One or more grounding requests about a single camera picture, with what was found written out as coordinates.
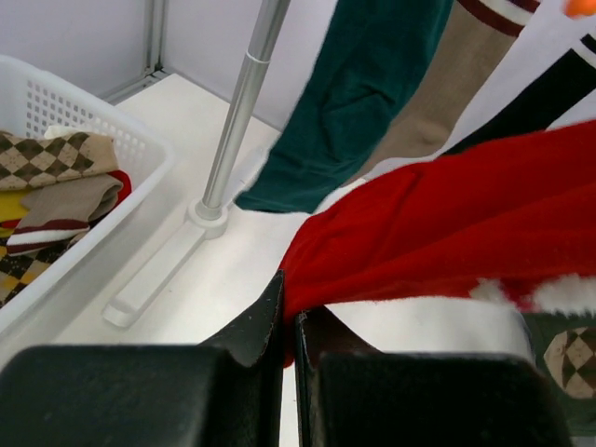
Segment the white laundry basket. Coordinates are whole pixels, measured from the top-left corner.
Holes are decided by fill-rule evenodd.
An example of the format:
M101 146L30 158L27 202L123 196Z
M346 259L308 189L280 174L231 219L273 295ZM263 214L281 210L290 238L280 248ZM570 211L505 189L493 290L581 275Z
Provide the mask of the white laundry basket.
M0 335L133 212L174 164L169 144L142 123L54 74L0 55L0 129L42 138L51 125L114 137L118 163L130 177L132 194L0 309Z

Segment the white table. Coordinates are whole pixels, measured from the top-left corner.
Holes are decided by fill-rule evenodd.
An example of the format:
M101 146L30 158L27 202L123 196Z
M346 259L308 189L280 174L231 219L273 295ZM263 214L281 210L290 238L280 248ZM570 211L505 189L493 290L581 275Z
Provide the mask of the white table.
M203 192L228 104L172 75L118 106L169 139L180 160L155 192L0 345L0 365L28 345L196 344L262 292L305 214L232 209L227 232L204 243L141 319L120 330L102 309L183 222ZM252 119L238 162L278 133ZM386 350L507 351L529 356L518 320L502 308L456 300L336 305L357 333ZM284 376L280 445L298 445L293 369Z

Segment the white wall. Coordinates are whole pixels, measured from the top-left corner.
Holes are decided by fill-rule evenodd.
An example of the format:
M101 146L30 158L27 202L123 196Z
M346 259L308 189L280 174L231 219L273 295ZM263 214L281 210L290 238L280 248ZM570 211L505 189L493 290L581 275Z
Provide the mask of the white wall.
M290 4L255 110L278 129L310 76L336 2ZM229 100L260 5L261 0L169 0L166 67Z
M142 74L144 0L0 0L0 54L96 95Z

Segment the red sock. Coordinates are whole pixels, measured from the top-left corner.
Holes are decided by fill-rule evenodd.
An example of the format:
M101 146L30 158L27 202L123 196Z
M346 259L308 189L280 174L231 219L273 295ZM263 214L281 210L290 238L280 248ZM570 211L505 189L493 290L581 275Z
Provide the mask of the red sock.
M596 309L596 283L584 303L537 289L596 276L595 141L590 121L365 183L295 236L280 266L286 321L326 304L427 295Z

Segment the metal pole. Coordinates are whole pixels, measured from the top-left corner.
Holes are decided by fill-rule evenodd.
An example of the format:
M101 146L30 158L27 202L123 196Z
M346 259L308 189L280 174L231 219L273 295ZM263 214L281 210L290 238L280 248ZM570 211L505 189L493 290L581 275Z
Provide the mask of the metal pole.
M263 0L252 32L249 49L244 56L240 75L223 126L222 137L211 167L205 195L196 206L196 213L207 220L222 215L222 199L246 128L251 120L271 53L286 17L290 0Z

